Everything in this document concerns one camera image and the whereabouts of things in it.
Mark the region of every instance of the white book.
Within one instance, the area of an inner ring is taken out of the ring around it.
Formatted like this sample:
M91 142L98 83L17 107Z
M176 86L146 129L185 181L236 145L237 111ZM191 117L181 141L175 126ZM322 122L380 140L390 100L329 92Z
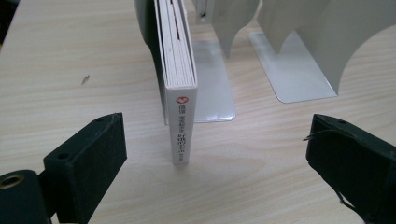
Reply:
M190 160L197 97L190 31L182 0L153 1L154 6L149 1L135 1L135 5L138 10L145 10L139 22L156 63L164 120L170 129L173 163L184 164ZM150 36L154 33L158 36L156 40Z

